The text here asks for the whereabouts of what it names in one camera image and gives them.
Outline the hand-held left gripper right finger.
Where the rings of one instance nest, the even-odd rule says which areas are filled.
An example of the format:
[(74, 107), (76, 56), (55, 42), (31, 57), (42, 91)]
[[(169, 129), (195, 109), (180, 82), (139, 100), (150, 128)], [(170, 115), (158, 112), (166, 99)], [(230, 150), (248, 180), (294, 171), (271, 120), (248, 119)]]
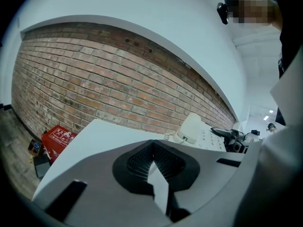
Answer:
[(233, 227), (255, 173), (261, 142), (246, 154), (211, 151), (155, 140), (157, 166), (167, 176), (167, 215), (155, 227)]

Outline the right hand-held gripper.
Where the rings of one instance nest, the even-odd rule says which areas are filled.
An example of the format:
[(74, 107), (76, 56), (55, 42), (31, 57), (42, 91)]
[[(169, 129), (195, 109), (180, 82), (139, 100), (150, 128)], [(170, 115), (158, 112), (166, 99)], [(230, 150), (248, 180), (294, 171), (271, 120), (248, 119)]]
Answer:
[(260, 140), (260, 131), (258, 130), (251, 130), (249, 133), (244, 134), (234, 129), (225, 130), (212, 127), (211, 131), (217, 136), (224, 137), (224, 145), (227, 152), (246, 154), (249, 145)]

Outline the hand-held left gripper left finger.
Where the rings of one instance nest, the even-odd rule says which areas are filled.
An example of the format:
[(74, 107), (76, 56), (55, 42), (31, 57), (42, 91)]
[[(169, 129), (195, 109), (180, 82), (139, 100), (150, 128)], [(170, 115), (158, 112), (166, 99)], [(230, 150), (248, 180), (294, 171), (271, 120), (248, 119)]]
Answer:
[(94, 154), (50, 181), (34, 203), (67, 227), (167, 226), (147, 181), (152, 162), (152, 140)]

